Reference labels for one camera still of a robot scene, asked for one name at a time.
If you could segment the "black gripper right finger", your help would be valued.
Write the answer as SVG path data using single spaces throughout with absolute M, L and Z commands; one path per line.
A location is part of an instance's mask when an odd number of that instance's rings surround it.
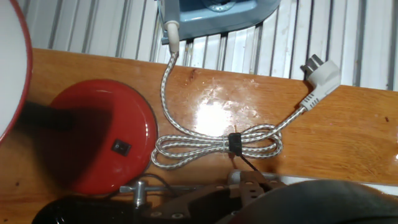
M 269 192 L 271 190 L 286 187 L 287 185 L 279 180 L 266 180 L 264 183 L 264 191 Z

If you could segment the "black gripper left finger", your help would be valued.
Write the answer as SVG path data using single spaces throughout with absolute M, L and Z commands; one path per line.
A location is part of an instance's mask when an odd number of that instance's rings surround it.
M 268 189 L 260 172 L 240 173 L 233 185 L 212 184 L 141 213 L 142 223 L 227 223 Z

